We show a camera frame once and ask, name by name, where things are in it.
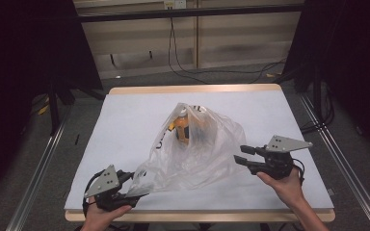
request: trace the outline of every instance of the gray carpet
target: gray carpet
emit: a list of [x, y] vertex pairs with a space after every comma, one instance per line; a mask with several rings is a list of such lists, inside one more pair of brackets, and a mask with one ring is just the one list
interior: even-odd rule
[[[233, 66], [227, 70], [253, 71], [261, 66]], [[281, 71], [281, 66], [271, 72]], [[242, 84], [253, 81], [257, 74], [204, 73], [193, 75], [209, 84]], [[273, 79], [262, 77], [256, 83], [269, 83]], [[196, 85], [200, 82], [179, 77], [171, 72], [138, 77], [103, 80], [103, 93], [113, 87]], [[288, 103], [298, 124], [304, 125], [308, 117], [300, 97], [294, 92], [293, 83], [282, 85]], [[73, 230], [79, 223], [66, 221], [64, 205], [74, 173], [80, 163], [93, 127], [99, 116], [102, 102], [85, 93], [75, 91], [76, 102], [71, 108], [65, 131], [55, 150], [39, 193], [32, 206], [23, 230]], [[370, 141], [357, 133], [356, 125], [345, 110], [334, 101], [335, 119], [329, 126], [358, 178], [370, 193]], [[60, 105], [61, 113], [66, 106]], [[26, 190], [41, 154], [47, 145], [50, 133], [50, 114], [32, 115], [23, 135], [21, 148], [6, 176], [0, 182], [0, 230], [5, 230], [17, 203]], [[339, 171], [331, 154], [317, 132], [304, 135], [315, 145], [310, 150], [327, 189], [334, 189], [331, 196], [336, 219], [328, 226], [331, 230], [370, 230], [370, 221], [364, 214], [354, 194]], [[280, 224], [272, 224], [278, 230]], [[287, 225], [283, 230], [294, 230]]]

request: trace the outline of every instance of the white tabletop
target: white tabletop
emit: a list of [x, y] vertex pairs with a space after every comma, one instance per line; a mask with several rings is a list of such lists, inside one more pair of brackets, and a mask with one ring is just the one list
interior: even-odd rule
[[[65, 205], [67, 213], [81, 213], [84, 189], [95, 173], [110, 164], [116, 169], [135, 171], [147, 160], [156, 135], [178, 102], [205, 106], [240, 123], [245, 130], [246, 144], [250, 146], [263, 146], [272, 135], [304, 139], [280, 88], [109, 94], [74, 177]], [[235, 154], [263, 162], [260, 157]], [[333, 213], [332, 202], [308, 149], [294, 151], [291, 155], [305, 165], [303, 190], [311, 207]], [[128, 187], [129, 182], [122, 191], [127, 191]], [[275, 192], [246, 168], [202, 189], [149, 194], [121, 220], [135, 214], [277, 211], [289, 213]]]

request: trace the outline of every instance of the plastic bag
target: plastic bag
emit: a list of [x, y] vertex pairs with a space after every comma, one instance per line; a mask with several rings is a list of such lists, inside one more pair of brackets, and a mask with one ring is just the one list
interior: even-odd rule
[[226, 178], [242, 169], [233, 155], [245, 143], [240, 124], [207, 108], [179, 103], [149, 159], [137, 168], [127, 196], [193, 190]]

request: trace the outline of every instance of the black cable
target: black cable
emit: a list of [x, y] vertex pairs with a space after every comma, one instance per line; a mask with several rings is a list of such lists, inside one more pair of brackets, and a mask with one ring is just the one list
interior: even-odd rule
[[173, 70], [172, 68], [172, 65], [171, 65], [171, 40], [172, 40], [172, 37], [173, 37], [173, 45], [174, 45], [174, 51], [175, 51], [175, 58], [176, 58], [176, 62], [178, 63], [178, 66], [179, 68], [188, 73], [188, 74], [203, 74], [203, 73], [239, 73], [239, 74], [255, 74], [255, 73], [260, 73], [259, 76], [254, 79], [253, 81], [249, 82], [248, 84], [252, 84], [254, 82], [256, 82], [258, 79], [260, 79], [261, 75], [263, 74], [264, 71], [266, 70], [269, 70], [269, 69], [272, 69], [273, 67], [277, 66], [278, 64], [284, 64], [284, 61], [286, 59], [282, 59], [276, 63], [271, 63], [271, 64], [266, 64], [264, 67], [262, 67], [260, 70], [256, 70], [256, 71], [239, 71], [239, 70], [202, 70], [202, 71], [189, 71], [189, 70], [186, 70], [182, 67], [182, 65], [180, 64], [179, 60], [178, 60], [178, 53], [177, 53], [177, 46], [176, 46], [176, 36], [175, 36], [175, 29], [173, 27], [173, 20], [171, 18], [171, 33], [170, 33], [170, 48], [169, 48], [169, 53], [168, 53], [168, 64], [171, 68], [171, 70], [173, 71], [173, 73], [177, 74], [178, 76], [181, 76], [181, 77], [184, 77], [184, 78], [190, 78], [190, 79], [194, 79], [194, 80], [197, 80], [199, 82], [202, 82], [203, 84], [210, 84], [210, 83], [207, 83], [205, 81], [202, 81], [198, 78], [194, 78], [194, 77], [191, 77], [191, 76], [187, 76], [187, 75], [182, 75], [182, 74], [179, 74], [177, 73], [175, 70]]
[[175, 31], [173, 30], [173, 23], [172, 23], [172, 18], [171, 18], [171, 32], [170, 32], [170, 47], [168, 49], [168, 65], [170, 66], [170, 69], [172, 70], [173, 73], [175, 73], [176, 75], [180, 76], [180, 77], [183, 77], [183, 78], [188, 78], [188, 79], [193, 79], [193, 80], [196, 80], [198, 82], [201, 82], [203, 84], [206, 84], [206, 85], [210, 85], [210, 83], [207, 83], [203, 80], [200, 80], [198, 78], [194, 78], [192, 76], [187, 76], [187, 75], [182, 75], [182, 74], [179, 74], [178, 72], [176, 72], [172, 66], [171, 66], [171, 39], [172, 39], [172, 34], [173, 34], [173, 41], [174, 41], [174, 46], [175, 46], [175, 55], [176, 55], [176, 41], [175, 41]]
[[300, 160], [297, 160], [297, 159], [294, 159], [293, 158], [293, 161], [297, 161], [297, 162], [299, 162], [301, 165], [302, 165], [302, 167], [303, 168], [300, 168], [300, 167], [298, 167], [298, 166], [296, 166], [296, 165], [294, 165], [293, 164], [293, 167], [295, 167], [296, 169], [298, 169], [299, 170], [299, 172], [300, 172], [300, 176], [299, 176], [299, 178], [300, 178], [300, 183], [301, 183], [301, 185], [303, 184], [303, 181], [304, 181], [304, 173], [305, 173], [305, 167], [304, 167], [304, 164], [303, 164], [303, 162], [301, 162]]
[[[103, 171], [105, 171], [105, 169], [103, 169], [103, 170], [99, 171], [98, 173], [96, 173], [96, 174], [92, 177], [92, 179], [90, 179], [89, 183], [88, 183], [88, 184], [87, 184], [87, 186], [86, 186], [86, 189], [84, 190], [84, 192], [85, 192], [85, 193], [89, 190], [90, 185], [92, 184], [92, 182], [93, 182], [97, 177], [99, 177], [99, 176], [101, 175], [101, 173], [103, 173]], [[89, 210], [89, 206], [90, 206], [91, 204], [93, 204], [93, 203], [89, 203], [89, 202], [87, 202], [86, 198], [83, 196], [83, 214], [84, 214], [84, 217], [86, 216], [87, 211]]]
[[326, 107], [326, 115], [323, 116], [320, 122], [311, 125], [311, 126], [306, 126], [308, 123], [311, 123], [312, 121], [309, 121], [305, 125], [303, 125], [300, 130], [302, 131], [302, 134], [314, 132], [324, 126], [328, 126], [330, 123], [332, 123], [334, 117], [335, 117], [335, 111], [334, 107], [332, 104], [332, 97], [330, 94], [330, 90], [327, 89], [327, 94], [326, 94], [326, 99], [325, 99], [325, 107]]

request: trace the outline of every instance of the hand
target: hand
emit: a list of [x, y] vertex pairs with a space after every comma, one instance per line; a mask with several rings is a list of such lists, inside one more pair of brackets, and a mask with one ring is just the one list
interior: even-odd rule
[[[89, 203], [93, 203], [94, 198], [89, 198]], [[102, 209], [97, 208], [97, 205], [91, 204], [87, 211], [86, 221], [81, 230], [85, 231], [103, 231], [115, 218], [123, 216], [125, 213], [130, 211], [132, 208], [129, 205], [124, 205], [112, 212], [106, 212]]]
[[293, 167], [288, 177], [275, 180], [264, 172], [257, 172], [257, 176], [268, 186], [272, 187], [278, 198], [289, 208], [303, 203], [304, 195], [300, 184], [299, 171]]

